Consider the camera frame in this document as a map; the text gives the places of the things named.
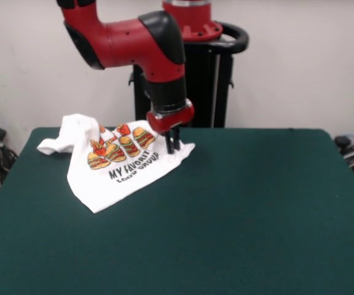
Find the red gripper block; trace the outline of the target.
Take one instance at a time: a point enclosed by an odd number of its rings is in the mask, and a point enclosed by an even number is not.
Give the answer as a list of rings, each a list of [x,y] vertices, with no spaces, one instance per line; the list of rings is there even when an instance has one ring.
[[[185,105],[179,110],[167,113],[149,111],[146,114],[147,121],[153,131],[164,133],[168,154],[173,154],[174,150],[179,151],[181,149],[180,128],[178,126],[189,123],[193,119],[194,112],[192,102],[186,98]],[[171,129],[173,129],[173,143],[169,132]]]

